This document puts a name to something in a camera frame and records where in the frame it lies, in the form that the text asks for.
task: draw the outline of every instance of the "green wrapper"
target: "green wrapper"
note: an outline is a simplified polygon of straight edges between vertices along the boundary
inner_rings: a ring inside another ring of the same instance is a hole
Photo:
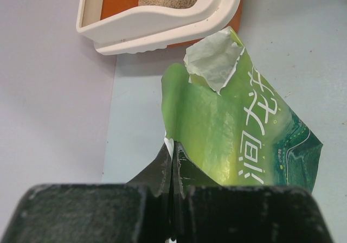
[[[233,30],[188,48],[185,62],[162,78],[166,138],[181,142],[220,185],[312,191],[323,145],[256,70]]]

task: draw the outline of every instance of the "black plastic object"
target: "black plastic object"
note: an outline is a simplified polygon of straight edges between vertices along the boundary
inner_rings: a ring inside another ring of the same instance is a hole
[[[40,185],[19,203],[2,243],[164,242],[145,186]]]
[[[310,193],[298,187],[191,188],[178,242],[332,243]]]
[[[128,184],[42,185],[19,203],[2,243],[332,243],[297,187],[222,187],[175,143]]]

